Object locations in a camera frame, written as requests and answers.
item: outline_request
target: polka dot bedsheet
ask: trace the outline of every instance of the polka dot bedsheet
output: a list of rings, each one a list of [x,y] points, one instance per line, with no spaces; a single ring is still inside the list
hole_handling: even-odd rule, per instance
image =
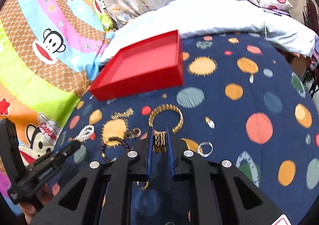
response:
[[[148,130],[152,109],[179,107],[184,125],[175,137],[189,149],[210,153],[209,161],[229,159],[297,224],[319,193],[319,116],[309,94],[285,58],[257,33],[199,36],[182,41],[184,86],[98,102],[89,92],[71,115],[59,145],[88,124],[95,127],[50,186],[63,188],[91,161],[101,156],[104,126],[113,131]],[[125,125],[111,114],[130,113]],[[164,111],[156,130],[174,127],[177,113]],[[125,140],[132,147],[138,139]],[[107,143],[105,155],[115,160],[125,148]],[[167,154],[154,154],[149,188],[133,183],[132,225],[189,224],[187,182],[169,176]]]

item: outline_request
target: white card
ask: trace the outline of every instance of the white card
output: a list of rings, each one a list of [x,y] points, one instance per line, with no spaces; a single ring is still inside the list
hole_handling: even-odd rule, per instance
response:
[[[286,215],[281,215],[272,225],[291,225]]]

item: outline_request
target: navy blue fabric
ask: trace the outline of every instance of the navy blue fabric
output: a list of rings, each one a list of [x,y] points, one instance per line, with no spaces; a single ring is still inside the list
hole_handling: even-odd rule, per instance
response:
[[[103,118],[94,124],[96,139],[87,141],[85,147],[87,154],[81,164],[75,164],[72,157],[64,169],[50,184],[58,183],[63,187],[85,165],[93,160],[103,163],[100,154],[101,129],[103,124],[110,120],[112,112],[124,112],[128,108],[134,114],[128,118],[129,129],[138,127],[142,134],[147,132],[149,115],[142,115],[144,106],[151,109],[168,103],[178,106],[184,116],[184,125],[176,138],[189,138],[198,144],[209,141],[214,147],[213,153],[207,160],[220,162],[229,159],[236,164],[239,155],[246,151],[256,166],[260,169],[259,188],[288,216],[292,224],[297,224],[306,214],[315,201],[319,186],[313,190],[307,188],[306,173],[310,161],[318,157],[319,148],[315,144],[315,136],[319,131],[319,117],[310,96],[302,98],[291,84],[292,68],[285,58],[277,52],[262,37],[252,37],[247,33],[227,34],[225,37],[212,35],[213,45],[207,49],[196,46],[197,41],[204,41],[203,37],[183,40],[183,51],[189,53],[189,59],[184,62],[184,86],[153,91],[140,95],[118,98],[111,103],[98,102],[94,97],[90,99],[88,92],[84,95],[84,105],[75,109],[67,123],[65,141],[74,138],[80,130],[88,124],[90,114],[100,109]],[[236,37],[239,43],[232,44],[229,38]],[[257,46],[262,55],[247,51],[247,45]],[[232,55],[225,55],[229,50]],[[191,75],[187,66],[195,58],[209,56],[216,60],[217,70],[208,76]],[[254,82],[249,82],[249,74],[242,72],[237,66],[240,57],[254,60],[259,71],[254,75]],[[266,77],[263,69],[270,69],[273,77]],[[225,87],[235,83],[243,88],[243,96],[232,101],[225,95]],[[203,91],[204,100],[197,107],[188,109],[178,104],[177,93],[183,88],[195,87]],[[282,103],[275,100],[264,102],[264,95],[275,94]],[[312,115],[310,128],[302,127],[295,118],[295,107],[303,104]],[[253,113],[264,113],[271,120],[273,135],[270,140],[262,145],[251,141],[246,132],[246,122]],[[73,117],[79,115],[80,120],[75,128],[70,129],[69,123]],[[205,117],[214,121],[215,128],[210,128],[205,122]],[[159,114],[154,121],[154,128],[164,131],[166,126],[174,127],[179,116],[173,111]],[[310,134],[311,143],[306,144],[305,138]],[[127,140],[132,146],[135,140]],[[204,152],[209,152],[209,146],[203,147]],[[112,159],[125,153],[120,145],[116,148],[106,149],[107,157]],[[278,172],[283,161],[292,160],[296,164],[296,174],[288,186],[282,186],[278,181]],[[136,183],[133,185],[132,194],[132,225],[165,225],[172,222],[175,225],[189,224],[187,214],[189,211],[188,185],[185,182],[175,183],[169,175],[167,154],[154,154],[150,187],[146,191],[138,190]]]

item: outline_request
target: silver ring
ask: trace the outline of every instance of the silver ring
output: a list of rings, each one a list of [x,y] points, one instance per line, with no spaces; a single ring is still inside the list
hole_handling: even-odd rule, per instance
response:
[[[207,154],[201,153],[200,149],[202,148],[203,145],[209,145],[212,148],[212,150]],[[200,154],[202,157],[207,158],[208,156],[210,156],[213,153],[213,150],[214,150],[213,145],[210,142],[206,141],[206,142],[202,142],[201,144],[199,144],[198,149],[197,149],[197,153]]]

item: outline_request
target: cartoon print blanket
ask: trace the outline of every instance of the cartoon print blanket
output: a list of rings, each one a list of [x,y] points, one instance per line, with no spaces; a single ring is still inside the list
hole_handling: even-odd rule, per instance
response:
[[[4,4],[0,120],[16,124],[25,165],[57,144],[68,117],[98,74],[98,59],[112,38],[112,27],[102,0]]]

